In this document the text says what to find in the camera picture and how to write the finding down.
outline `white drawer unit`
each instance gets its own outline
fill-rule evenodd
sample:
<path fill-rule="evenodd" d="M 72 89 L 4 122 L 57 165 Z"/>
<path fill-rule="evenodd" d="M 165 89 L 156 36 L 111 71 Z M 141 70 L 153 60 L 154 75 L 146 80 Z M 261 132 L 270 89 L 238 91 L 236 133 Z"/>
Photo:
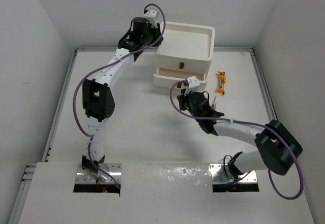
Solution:
<path fill-rule="evenodd" d="M 200 89 L 205 89 L 213 58 L 214 36 L 212 27 L 167 22 L 164 41 L 155 52 L 154 84 L 170 87 L 177 80 L 196 76 Z"/>

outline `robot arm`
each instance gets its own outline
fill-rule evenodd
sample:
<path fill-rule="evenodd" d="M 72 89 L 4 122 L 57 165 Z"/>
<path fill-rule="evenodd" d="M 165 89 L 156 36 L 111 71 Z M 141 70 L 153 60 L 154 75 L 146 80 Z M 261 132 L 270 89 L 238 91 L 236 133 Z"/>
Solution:
<path fill-rule="evenodd" d="M 232 176 L 238 178 L 245 172 L 263 169 L 269 169 L 278 175 L 285 175 L 288 172 L 294 163 L 293 159 L 272 133 L 258 126 L 238 124 L 229 119 L 220 118 L 224 114 L 211 108 L 204 92 L 197 92 L 200 83 L 196 77 L 187 78 L 184 85 L 186 88 L 182 89 L 181 94 L 177 96 L 179 109 L 187 110 L 193 117 L 196 117 L 196 121 L 204 132 L 238 139 L 257 148 L 256 151 L 250 153 L 238 152 L 232 157 L 227 164 L 227 170 Z M 199 119 L 202 117 L 219 120 Z M 265 126 L 278 133 L 298 158 L 302 147 L 282 123 L 272 120 Z"/>
<path fill-rule="evenodd" d="M 160 36 L 160 25 L 156 22 L 158 11 L 145 11 L 143 17 L 132 20 L 131 26 L 126 34 L 118 42 L 118 48 L 108 64 L 122 59 L 114 66 L 100 71 L 92 80 L 86 79 L 82 84 L 83 108 L 86 111 L 88 134 L 94 135 L 91 143 L 91 158 L 98 165 L 104 161 L 104 142 L 108 118 L 113 114 L 115 102 L 112 88 L 119 77 L 133 64 L 142 52 L 133 55 L 128 54 L 137 51 L 155 42 Z M 159 46 L 162 39 L 155 44 Z M 96 172 L 88 157 L 88 148 L 82 156 L 82 166 Z"/>

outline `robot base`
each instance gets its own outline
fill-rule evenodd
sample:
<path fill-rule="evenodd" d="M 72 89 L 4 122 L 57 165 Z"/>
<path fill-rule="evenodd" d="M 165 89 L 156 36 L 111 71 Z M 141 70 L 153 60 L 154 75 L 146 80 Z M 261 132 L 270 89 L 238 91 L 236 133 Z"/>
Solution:
<path fill-rule="evenodd" d="M 122 164 L 101 163 L 99 167 L 108 172 L 119 183 L 121 188 Z M 114 181 L 101 171 L 92 172 L 81 164 L 78 165 L 75 178 L 74 193 L 115 193 L 119 194 Z"/>
<path fill-rule="evenodd" d="M 210 171 L 212 177 L 212 190 L 214 193 L 259 192 L 255 171 L 252 171 L 246 177 L 244 177 L 246 173 L 239 176 L 239 178 L 244 178 L 235 184 L 231 184 L 233 179 L 230 179 L 225 175 L 223 164 L 210 164 Z"/>

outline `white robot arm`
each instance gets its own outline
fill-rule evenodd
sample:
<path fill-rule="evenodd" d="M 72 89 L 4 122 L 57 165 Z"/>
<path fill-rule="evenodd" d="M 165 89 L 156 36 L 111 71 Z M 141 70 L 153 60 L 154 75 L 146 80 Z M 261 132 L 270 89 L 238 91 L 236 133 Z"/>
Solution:
<path fill-rule="evenodd" d="M 113 58 L 109 61 L 108 64 L 116 62 L 119 60 L 121 57 L 129 54 L 130 51 L 124 48 L 117 49 Z M 105 88 L 109 88 L 109 92 L 111 89 L 114 87 L 116 81 L 119 79 L 119 77 L 122 75 L 122 73 L 126 70 L 128 66 L 130 66 L 132 63 L 134 63 L 134 57 L 133 56 L 128 56 L 126 59 L 123 59 L 121 62 L 117 63 L 114 66 L 108 67 L 105 70 L 102 70 L 97 76 L 94 77 L 93 80 L 91 81 L 86 81 L 84 84 L 85 89 L 88 91 L 91 91 L 90 87 L 93 85 L 101 85 L 104 86 Z M 111 93 L 108 93 L 107 90 L 103 91 L 102 93 L 106 93 L 102 97 L 104 102 L 108 102 L 108 113 L 107 116 L 110 116 L 113 111 L 114 111 L 114 100 L 113 97 L 111 96 Z M 89 94 L 85 91 L 84 96 L 89 96 Z M 93 99 L 98 99 L 98 101 L 101 99 L 101 91 L 95 92 L 93 94 Z M 102 118 L 97 118 L 96 115 L 91 114 L 91 112 L 88 111 L 88 118 L 87 118 L 87 124 L 88 124 L 88 133 L 90 135 L 94 135 L 92 139 L 92 144 L 91 144 L 91 153 L 92 153 L 92 159 L 95 162 L 100 162 L 102 159 L 104 160 L 104 142 L 105 142 L 105 135 L 106 135 L 106 128 L 107 128 L 107 123 L 108 123 L 108 118 L 105 117 L 104 119 Z M 88 153 L 87 149 L 84 153 L 84 157 L 88 158 Z"/>
<path fill-rule="evenodd" d="M 238 152 L 232 157 L 226 168 L 231 176 L 238 178 L 245 172 L 264 169 L 269 169 L 278 175 L 285 175 L 288 172 L 294 161 L 275 135 L 259 126 L 233 123 L 230 119 L 221 118 L 224 114 L 211 108 L 204 92 L 197 92 L 200 83 L 196 77 L 187 78 L 184 85 L 185 89 L 182 89 L 181 94 L 177 96 L 179 109 L 189 111 L 203 131 L 216 136 L 238 139 L 257 148 L 256 151 L 249 153 Z M 279 134 L 298 158 L 302 147 L 283 124 L 272 120 L 265 126 Z"/>

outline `small orange tool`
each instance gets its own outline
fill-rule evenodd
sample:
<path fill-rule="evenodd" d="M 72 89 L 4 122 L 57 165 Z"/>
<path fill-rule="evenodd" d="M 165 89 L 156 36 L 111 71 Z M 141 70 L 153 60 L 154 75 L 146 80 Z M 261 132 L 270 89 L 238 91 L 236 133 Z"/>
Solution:
<path fill-rule="evenodd" d="M 216 73 L 216 76 L 218 78 L 218 87 L 214 92 L 224 94 L 224 84 L 226 82 L 225 72 L 218 71 L 218 73 Z"/>

